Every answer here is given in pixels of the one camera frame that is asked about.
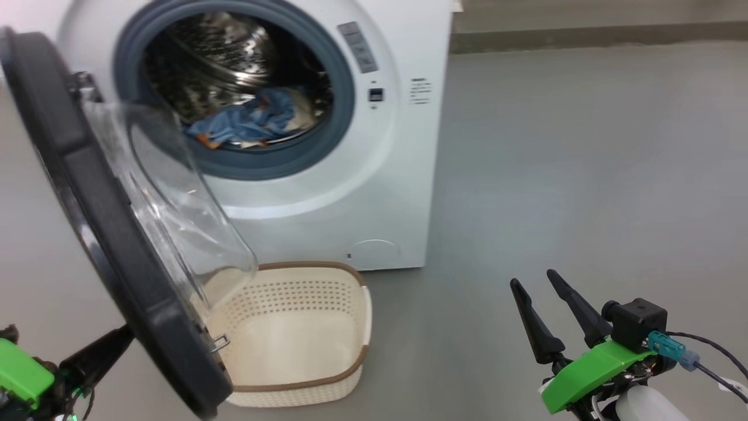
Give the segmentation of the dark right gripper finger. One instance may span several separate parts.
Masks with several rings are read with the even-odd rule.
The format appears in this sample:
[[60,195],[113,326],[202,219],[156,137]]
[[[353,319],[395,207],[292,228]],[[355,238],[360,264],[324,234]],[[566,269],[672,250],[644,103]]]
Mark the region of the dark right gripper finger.
[[567,303],[578,325],[582,328],[583,340],[587,347],[593,349],[606,342],[612,333],[610,323],[604,320],[601,314],[582,298],[556,270],[548,270],[546,275],[559,298]]
[[535,311],[531,296],[524,286],[518,279],[512,279],[510,288],[535,362],[547,365],[563,360],[563,352],[566,349],[563,342],[550,333]]

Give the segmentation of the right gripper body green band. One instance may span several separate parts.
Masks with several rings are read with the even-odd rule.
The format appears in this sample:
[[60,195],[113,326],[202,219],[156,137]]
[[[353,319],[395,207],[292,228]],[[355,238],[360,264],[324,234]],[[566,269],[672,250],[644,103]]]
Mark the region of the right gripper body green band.
[[544,383],[542,402],[550,414],[570,412],[579,420],[603,420],[599,400],[622,397],[636,385],[673,370],[677,363],[652,351],[636,354],[606,341],[570,362]]

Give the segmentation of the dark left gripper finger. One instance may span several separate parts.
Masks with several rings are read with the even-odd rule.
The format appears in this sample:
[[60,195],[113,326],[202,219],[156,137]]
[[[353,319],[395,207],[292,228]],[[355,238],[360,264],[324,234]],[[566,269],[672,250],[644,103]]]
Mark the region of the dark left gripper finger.
[[59,365],[66,390],[93,390],[134,340],[128,325],[111,330]]

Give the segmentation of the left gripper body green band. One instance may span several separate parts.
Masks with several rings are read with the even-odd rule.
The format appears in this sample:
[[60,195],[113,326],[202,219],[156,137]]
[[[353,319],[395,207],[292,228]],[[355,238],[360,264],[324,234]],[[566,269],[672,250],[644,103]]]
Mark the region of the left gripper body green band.
[[73,397],[58,366],[18,345],[15,325],[1,330],[1,419],[77,420]]

